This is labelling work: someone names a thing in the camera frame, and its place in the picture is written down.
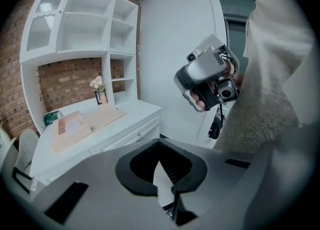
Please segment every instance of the white sweater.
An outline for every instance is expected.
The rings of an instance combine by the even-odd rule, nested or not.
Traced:
[[[246,25],[243,56],[249,59],[248,67],[215,149],[254,152],[262,142],[298,126],[282,86],[314,41],[295,0],[256,0]]]

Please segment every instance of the white shelving unit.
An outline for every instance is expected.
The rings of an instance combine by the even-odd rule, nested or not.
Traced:
[[[138,99],[137,20],[138,5],[127,0],[34,1],[23,30],[20,67],[26,104],[40,134],[46,127],[36,82],[37,66],[101,57],[108,103],[117,106]],[[111,78],[110,60],[114,59],[123,60],[123,78]],[[124,81],[125,91],[113,93],[112,82],[116,81]],[[79,103],[69,105],[67,110],[81,108]]]

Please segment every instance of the camera lens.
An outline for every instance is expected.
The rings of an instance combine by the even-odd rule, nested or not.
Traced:
[[[188,55],[188,60],[189,61],[193,61],[195,59],[195,55],[191,54],[191,55]]]
[[[224,97],[229,97],[229,96],[231,95],[231,92],[230,92],[229,90],[224,90],[224,91],[222,92],[222,95],[223,95]]]

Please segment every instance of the hand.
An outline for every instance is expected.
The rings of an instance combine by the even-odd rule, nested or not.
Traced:
[[[229,76],[231,74],[233,74],[235,72],[235,67],[233,64],[229,63],[228,61],[225,61],[224,62],[226,64],[226,67],[227,67],[227,71],[225,73],[225,76]],[[211,89],[212,91],[215,91],[216,90],[216,82],[215,81],[211,81],[210,82],[210,85],[211,85]],[[204,109],[205,108],[205,103],[203,101],[201,101],[199,99],[199,96],[193,92],[192,90],[190,90],[190,95],[191,97],[195,100],[195,103],[201,108],[201,109]]]

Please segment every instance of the white wall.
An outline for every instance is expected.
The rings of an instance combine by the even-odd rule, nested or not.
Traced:
[[[188,143],[198,140],[206,113],[196,112],[182,97],[173,77],[187,63],[186,56],[199,42],[216,33],[216,26],[217,36],[225,42],[226,29],[219,0],[143,0],[141,99],[162,107],[160,132],[169,138]],[[215,111],[210,113],[209,121],[206,118],[207,130]]]

